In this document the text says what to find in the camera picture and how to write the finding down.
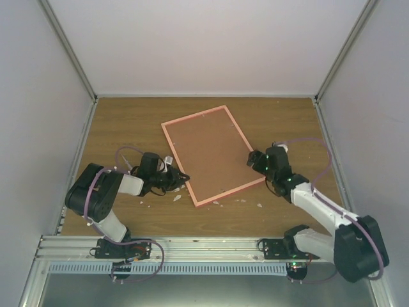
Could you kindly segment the pink photo frame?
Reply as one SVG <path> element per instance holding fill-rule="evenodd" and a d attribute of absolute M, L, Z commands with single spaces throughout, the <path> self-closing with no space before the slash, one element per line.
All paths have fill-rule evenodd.
<path fill-rule="evenodd" d="M 253 151 L 227 106 L 161 124 L 195 207 L 264 181 L 247 165 Z"/>

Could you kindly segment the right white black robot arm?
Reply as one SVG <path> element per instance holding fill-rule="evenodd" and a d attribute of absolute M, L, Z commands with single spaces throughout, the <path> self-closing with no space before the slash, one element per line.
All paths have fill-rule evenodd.
<path fill-rule="evenodd" d="M 320 193 L 304 176 L 294 173 L 286 145 L 274 143 L 264 152 L 253 150 L 247 165 L 262 174 L 270 192 L 302 209 L 327 231 L 318 233 L 307 225 L 295 226 L 281 240 L 261 239 L 258 249 L 266 259 L 287 257 L 287 277 L 302 281 L 307 274 L 302 257 L 318 257 L 332 263 L 336 273 L 350 283 L 363 278 L 378 280 L 389 265 L 389 256 L 375 218 L 358 216 Z"/>

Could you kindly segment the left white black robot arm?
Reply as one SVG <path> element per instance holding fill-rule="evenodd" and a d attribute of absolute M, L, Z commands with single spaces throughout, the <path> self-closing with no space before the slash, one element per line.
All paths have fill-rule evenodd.
<path fill-rule="evenodd" d="M 65 207 L 84 218 L 110 242 L 109 250 L 117 258 L 132 250 L 129 230 L 113 212 L 118 194 L 144 197 L 148 193 L 164 196 L 187 183 L 190 177 L 163 160 L 158 154 L 145 152 L 138 166 L 130 171 L 88 164 L 65 197 Z"/>

